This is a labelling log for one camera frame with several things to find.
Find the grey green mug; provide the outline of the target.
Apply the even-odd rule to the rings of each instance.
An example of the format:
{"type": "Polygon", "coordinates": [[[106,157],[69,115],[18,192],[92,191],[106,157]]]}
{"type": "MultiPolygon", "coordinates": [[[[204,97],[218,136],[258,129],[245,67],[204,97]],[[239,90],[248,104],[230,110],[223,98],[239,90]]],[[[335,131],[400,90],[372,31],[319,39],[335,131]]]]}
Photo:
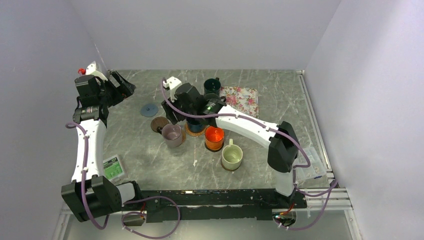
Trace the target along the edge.
{"type": "Polygon", "coordinates": [[[207,104],[221,104],[226,105],[226,98],[224,96],[219,96],[215,93],[207,93],[203,95],[207,104]]]}

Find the woven rattan coaster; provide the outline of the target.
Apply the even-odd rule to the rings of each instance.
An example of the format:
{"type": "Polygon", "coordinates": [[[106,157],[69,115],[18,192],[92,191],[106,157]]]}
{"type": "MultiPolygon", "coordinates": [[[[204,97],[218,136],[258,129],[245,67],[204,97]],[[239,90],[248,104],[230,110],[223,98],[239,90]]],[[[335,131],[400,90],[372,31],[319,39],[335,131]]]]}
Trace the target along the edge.
{"type": "Polygon", "coordinates": [[[199,131],[199,132],[192,132],[192,131],[189,129],[189,125],[186,123],[186,124],[184,125],[184,129],[185,129],[185,131],[186,131],[186,133],[187,133],[188,135],[190,135],[190,136],[192,136],[192,137],[198,137],[198,136],[201,136],[201,135],[203,135],[203,134],[205,133],[205,131],[206,131],[207,127],[206,127],[206,126],[204,126],[204,127],[203,127],[203,129],[202,129],[201,131],[199,131]]]}
{"type": "Polygon", "coordinates": [[[181,140],[181,144],[183,144],[186,140],[186,132],[185,130],[182,131],[182,140],[181,140]]]}

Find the navy blue mug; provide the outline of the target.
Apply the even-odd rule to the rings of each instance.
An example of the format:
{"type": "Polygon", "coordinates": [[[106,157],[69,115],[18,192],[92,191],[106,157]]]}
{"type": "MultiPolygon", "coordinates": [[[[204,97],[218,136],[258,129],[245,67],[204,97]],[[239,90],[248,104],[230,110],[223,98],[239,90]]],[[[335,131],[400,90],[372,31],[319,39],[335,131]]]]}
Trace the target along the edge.
{"type": "Polygon", "coordinates": [[[186,123],[192,133],[200,133],[205,129],[205,125],[196,118],[187,118],[186,123]]]}

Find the blue round coaster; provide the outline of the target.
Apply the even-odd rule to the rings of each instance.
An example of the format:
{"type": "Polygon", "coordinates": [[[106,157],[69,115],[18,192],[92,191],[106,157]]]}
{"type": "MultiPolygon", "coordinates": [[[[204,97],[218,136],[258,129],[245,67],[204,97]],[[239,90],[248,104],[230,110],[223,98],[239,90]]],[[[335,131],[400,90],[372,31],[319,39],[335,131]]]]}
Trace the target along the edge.
{"type": "Polygon", "coordinates": [[[158,107],[153,103],[147,103],[140,109],[140,114],[144,117],[153,117],[158,113],[158,107]]]}

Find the dark wooden coaster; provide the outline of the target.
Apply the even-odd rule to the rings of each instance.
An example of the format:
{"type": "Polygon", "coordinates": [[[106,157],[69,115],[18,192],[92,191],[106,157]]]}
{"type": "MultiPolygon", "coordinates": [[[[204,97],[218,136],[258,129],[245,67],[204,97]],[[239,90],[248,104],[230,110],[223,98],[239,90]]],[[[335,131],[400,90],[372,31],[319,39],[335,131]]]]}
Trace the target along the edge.
{"type": "Polygon", "coordinates": [[[222,166],[222,168],[224,169],[224,170],[226,170],[226,171],[229,171],[229,172],[233,172],[233,171],[236,171],[239,167],[240,167],[240,165],[239,166],[237,166],[236,168],[234,168],[234,169],[230,169],[230,168],[227,168],[227,167],[225,167],[223,164],[221,164],[221,166],[222,166]]]}
{"type": "Polygon", "coordinates": [[[169,120],[166,117],[163,116],[158,116],[155,117],[151,123],[150,123],[150,128],[152,131],[154,131],[155,133],[158,133],[158,128],[163,128],[165,125],[169,124],[169,120]]]}

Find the mauve grey mug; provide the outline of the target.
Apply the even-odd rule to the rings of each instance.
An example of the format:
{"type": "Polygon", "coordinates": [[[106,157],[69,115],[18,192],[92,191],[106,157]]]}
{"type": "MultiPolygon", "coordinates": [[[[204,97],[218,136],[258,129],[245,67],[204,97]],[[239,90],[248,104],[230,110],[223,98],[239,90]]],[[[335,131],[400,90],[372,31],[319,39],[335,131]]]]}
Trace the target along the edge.
{"type": "Polygon", "coordinates": [[[176,148],[181,145],[183,130],[179,125],[168,123],[163,128],[158,128],[157,130],[169,148],[176,148]]]}

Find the orange mug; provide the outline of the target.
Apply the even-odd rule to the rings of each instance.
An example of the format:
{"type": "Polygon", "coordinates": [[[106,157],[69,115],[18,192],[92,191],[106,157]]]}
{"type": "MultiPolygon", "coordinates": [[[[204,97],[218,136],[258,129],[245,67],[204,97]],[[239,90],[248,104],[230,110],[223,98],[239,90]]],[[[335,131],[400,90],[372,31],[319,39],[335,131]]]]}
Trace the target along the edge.
{"type": "Polygon", "coordinates": [[[222,144],[224,144],[224,130],[219,127],[208,126],[204,133],[206,145],[210,149],[218,149],[222,144]]]}

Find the orange black round coaster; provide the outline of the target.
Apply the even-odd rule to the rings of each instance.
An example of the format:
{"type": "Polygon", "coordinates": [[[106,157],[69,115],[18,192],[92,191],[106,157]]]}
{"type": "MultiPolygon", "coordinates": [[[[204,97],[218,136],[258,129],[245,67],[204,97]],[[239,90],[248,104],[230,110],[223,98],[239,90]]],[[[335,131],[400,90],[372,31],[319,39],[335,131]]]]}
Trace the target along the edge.
{"type": "Polygon", "coordinates": [[[221,151],[222,149],[223,149],[223,147],[224,147],[224,144],[222,144],[219,148],[217,148],[217,149],[211,149],[211,148],[209,148],[207,145],[206,145],[206,143],[204,143],[204,147],[208,150],[208,151],[210,151],[210,152],[219,152],[219,151],[221,151]]]}

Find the pale green mug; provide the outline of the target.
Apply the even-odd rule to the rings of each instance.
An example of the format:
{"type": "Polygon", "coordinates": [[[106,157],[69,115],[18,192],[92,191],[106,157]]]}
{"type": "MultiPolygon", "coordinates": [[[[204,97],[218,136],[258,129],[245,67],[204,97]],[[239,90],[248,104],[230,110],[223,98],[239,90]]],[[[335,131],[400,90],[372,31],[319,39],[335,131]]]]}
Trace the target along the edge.
{"type": "Polygon", "coordinates": [[[224,146],[221,152],[220,162],[228,169],[235,169],[238,166],[241,166],[243,160],[243,151],[242,149],[234,144],[232,138],[229,139],[228,145],[224,146]]]}

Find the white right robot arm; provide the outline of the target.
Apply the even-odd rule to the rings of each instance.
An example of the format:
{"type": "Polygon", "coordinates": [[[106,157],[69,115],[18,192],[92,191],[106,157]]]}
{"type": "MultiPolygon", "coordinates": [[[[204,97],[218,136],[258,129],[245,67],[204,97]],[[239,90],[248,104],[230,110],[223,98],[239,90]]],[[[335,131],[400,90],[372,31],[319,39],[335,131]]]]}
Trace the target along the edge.
{"type": "Polygon", "coordinates": [[[204,125],[240,134],[266,148],[267,164],[276,175],[276,203],[287,208],[295,201],[293,164],[301,146],[290,123],[256,119],[230,106],[227,98],[215,93],[202,95],[193,85],[177,78],[160,85],[164,96],[162,107],[173,124],[196,119],[204,125]]]}

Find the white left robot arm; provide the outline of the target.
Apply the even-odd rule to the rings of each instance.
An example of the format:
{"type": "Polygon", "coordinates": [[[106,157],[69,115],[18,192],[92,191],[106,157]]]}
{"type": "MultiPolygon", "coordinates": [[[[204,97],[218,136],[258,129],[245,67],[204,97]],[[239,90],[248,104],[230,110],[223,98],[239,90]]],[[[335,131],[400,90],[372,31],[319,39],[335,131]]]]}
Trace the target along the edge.
{"type": "Polygon", "coordinates": [[[108,217],[119,212],[123,204],[137,210],[144,203],[144,196],[137,192],[135,181],[114,185],[104,175],[104,139],[109,107],[121,103],[136,89],[117,71],[110,71],[110,75],[117,84],[88,72],[74,81],[79,94],[77,107],[72,122],[65,126],[77,131],[77,159],[71,183],[61,187],[61,196],[79,222],[108,217]]]}

